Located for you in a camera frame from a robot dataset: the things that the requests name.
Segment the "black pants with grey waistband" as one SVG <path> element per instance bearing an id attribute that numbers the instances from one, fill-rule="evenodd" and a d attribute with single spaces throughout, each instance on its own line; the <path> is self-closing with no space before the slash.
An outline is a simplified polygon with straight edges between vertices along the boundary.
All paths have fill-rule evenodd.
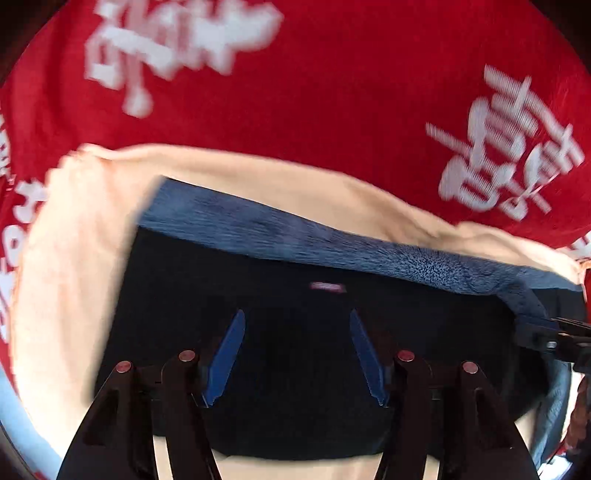
<path id="1" fill-rule="evenodd" d="M 513 341 L 521 323 L 585 318 L 581 288 L 557 274 L 352 235 L 172 179 L 133 233 L 96 379 L 122 360 L 197 352 L 211 445 L 226 456 L 379 453 L 396 347 L 479 364 L 513 419 L 537 409 L 536 462 L 560 441 L 569 366 Z"/>

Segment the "red blanket with white characters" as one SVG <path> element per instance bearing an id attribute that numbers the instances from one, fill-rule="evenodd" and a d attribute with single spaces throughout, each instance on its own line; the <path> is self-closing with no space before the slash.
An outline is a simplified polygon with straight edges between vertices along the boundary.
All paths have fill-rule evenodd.
<path id="1" fill-rule="evenodd" d="M 16 386 L 10 307 L 47 174 L 65 155 L 154 144 L 293 162 L 450 224 L 590 256 L 589 15 L 586 1 L 3 2 L 2 477 L 61 479 L 121 362 L 97 381 L 117 295 L 89 406 L 57 453 Z M 538 410 L 510 416 L 535 479 L 590 475 L 590 373 L 563 363 L 566 418 L 547 459 L 532 456 Z M 211 445 L 217 479 L 378 479 L 383 449 L 271 460 Z"/>

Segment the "cream beige towel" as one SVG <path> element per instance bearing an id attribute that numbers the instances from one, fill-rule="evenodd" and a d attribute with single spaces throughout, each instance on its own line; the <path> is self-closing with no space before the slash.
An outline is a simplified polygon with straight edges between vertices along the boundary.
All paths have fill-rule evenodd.
<path id="1" fill-rule="evenodd" d="M 472 222 L 450 224 L 343 173 L 171 145 L 83 145 L 46 177 L 47 200 L 20 252 L 10 307 L 16 386 L 37 432 L 64 454 L 93 373 L 141 211 L 170 178 L 372 240 L 554 273 L 581 286 L 590 256 Z"/>

